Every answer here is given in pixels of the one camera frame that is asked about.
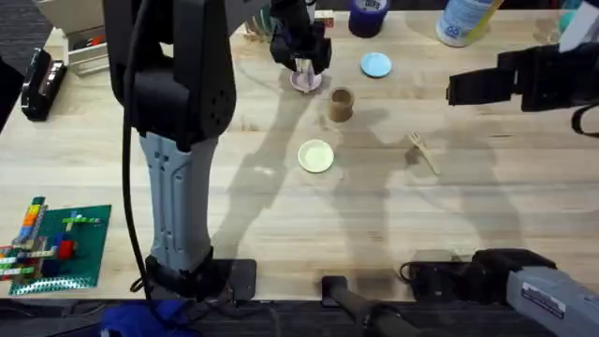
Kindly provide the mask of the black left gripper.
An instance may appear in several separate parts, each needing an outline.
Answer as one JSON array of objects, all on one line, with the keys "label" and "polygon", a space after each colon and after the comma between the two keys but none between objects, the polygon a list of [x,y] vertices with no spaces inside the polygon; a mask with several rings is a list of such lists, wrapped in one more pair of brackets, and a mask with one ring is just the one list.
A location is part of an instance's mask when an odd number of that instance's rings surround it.
[{"label": "black left gripper", "polygon": [[270,16],[275,20],[270,39],[275,63],[294,70],[295,59],[309,59],[315,75],[329,68],[332,48],[326,26],[311,19],[304,0],[271,0]]}]

